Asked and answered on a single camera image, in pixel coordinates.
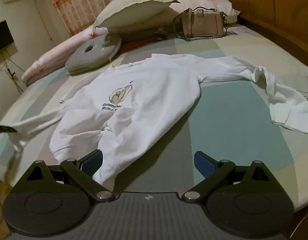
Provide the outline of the green cream pillow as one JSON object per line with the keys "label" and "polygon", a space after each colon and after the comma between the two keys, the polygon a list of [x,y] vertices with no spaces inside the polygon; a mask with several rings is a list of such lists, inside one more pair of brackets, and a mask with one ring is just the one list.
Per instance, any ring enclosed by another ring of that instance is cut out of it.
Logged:
{"label": "green cream pillow", "polygon": [[172,23],[177,0],[112,0],[97,16],[93,28],[109,33],[126,34]]}

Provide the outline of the black wall television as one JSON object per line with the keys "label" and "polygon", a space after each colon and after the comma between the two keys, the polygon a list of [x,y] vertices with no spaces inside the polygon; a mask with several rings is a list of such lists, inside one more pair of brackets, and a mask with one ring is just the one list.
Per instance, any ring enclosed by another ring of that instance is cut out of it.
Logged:
{"label": "black wall television", "polygon": [[0,22],[0,51],[14,42],[6,20]]}

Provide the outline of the pink floral quilt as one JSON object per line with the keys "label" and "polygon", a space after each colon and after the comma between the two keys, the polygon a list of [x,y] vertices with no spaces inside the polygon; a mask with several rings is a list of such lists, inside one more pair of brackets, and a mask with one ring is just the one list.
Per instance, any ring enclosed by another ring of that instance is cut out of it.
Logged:
{"label": "pink floral quilt", "polygon": [[[164,27],[172,23],[172,20],[184,10],[195,9],[198,6],[213,8],[224,12],[227,15],[228,23],[235,23],[238,20],[239,12],[233,8],[229,0],[176,0],[163,11],[153,15],[148,20],[119,27],[121,34],[133,33],[136,31],[149,30],[157,27]],[[103,35],[107,32],[106,28],[87,27],[78,34],[68,38],[64,42],[55,46],[40,56],[22,75],[21,80],[26,85],[30,85],[42,77],[62,68],[69,56],[84,42],[91,38]]]}

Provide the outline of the wooden headboard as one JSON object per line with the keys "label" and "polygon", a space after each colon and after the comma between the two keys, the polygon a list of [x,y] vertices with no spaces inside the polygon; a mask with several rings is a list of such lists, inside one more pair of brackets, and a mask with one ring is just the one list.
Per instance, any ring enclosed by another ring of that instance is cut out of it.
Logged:
{"label": "wooden headboard", "polygon": [[308,0],[229,0],[246,20],[287,38],[308,53]]}

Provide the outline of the white printed sweatshirt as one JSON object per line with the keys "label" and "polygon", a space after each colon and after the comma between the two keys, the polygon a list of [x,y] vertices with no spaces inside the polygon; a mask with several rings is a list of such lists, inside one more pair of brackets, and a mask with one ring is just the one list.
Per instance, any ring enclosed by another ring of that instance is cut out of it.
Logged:
{"label": "white printed sweatshirt", "polygon": [[91,74],[57,108],[12,125],[9,139],[21,152],[52,124],[49,148],[58,162],[99,149],[103,162],[93,180],[112,190],[116,176],[150,149],[195,103],[202,82],[263,76],[271,120],[308,133],[308,102],[275,80],[263,66],[235,56],[205,59],[190,54],[151,57]]}

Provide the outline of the grey donut cushion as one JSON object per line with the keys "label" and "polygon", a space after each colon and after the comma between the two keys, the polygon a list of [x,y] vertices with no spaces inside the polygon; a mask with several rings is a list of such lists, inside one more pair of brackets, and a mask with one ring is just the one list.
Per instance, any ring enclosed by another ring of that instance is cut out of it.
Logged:
{"label": "grey donut cushion", "polygon": [[121,47],[121,37],[105,34],[85,42],[68,58],[65,68],[78,75],[102,67],[112,61]]}

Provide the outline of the red flat item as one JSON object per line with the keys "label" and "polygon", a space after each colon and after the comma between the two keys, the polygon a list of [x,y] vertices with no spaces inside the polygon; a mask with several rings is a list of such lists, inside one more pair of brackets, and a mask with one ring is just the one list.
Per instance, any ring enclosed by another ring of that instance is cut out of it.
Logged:
{"label": "red flat item", "polygon": [[142,47],[142,46],[147,45],[147,44],[152,43],[152,42],[157,42],[157,39],[154,38],[154,37],[150,37],[150,38],[146,38],[146,39],[140,40],[140,41],[125,43],[125,44],[121,45],[121,47],[119,49],[119,53],[122,54],[122,53],[129,51],[129,50],[133,50],[135,48]]}

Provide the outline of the beige leather handbag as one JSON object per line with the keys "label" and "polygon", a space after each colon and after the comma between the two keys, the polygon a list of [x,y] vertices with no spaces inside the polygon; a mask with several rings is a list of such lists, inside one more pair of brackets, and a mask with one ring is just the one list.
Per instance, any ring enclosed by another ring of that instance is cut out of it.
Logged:
{"label": "beige leather handbag", "polygon": [[227,35],[227,15],[214,8],[188,8],[173,20],[177,38],[186,41],[221,38]]}

